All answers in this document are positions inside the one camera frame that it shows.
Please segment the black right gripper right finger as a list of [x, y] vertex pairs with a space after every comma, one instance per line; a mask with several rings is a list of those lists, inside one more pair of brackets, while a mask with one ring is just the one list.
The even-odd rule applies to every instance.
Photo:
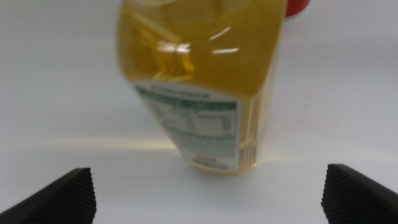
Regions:
[[327, 166], [321, 206], [328, 223], [397, 224], [397, 193], [344, 164]]

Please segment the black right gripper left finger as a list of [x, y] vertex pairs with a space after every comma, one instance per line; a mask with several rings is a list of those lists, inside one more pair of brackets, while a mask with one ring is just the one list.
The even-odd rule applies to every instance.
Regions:
[[91, 169], [73, 169], [1, 212], [1, 224], [92, 224], [96, 196]]

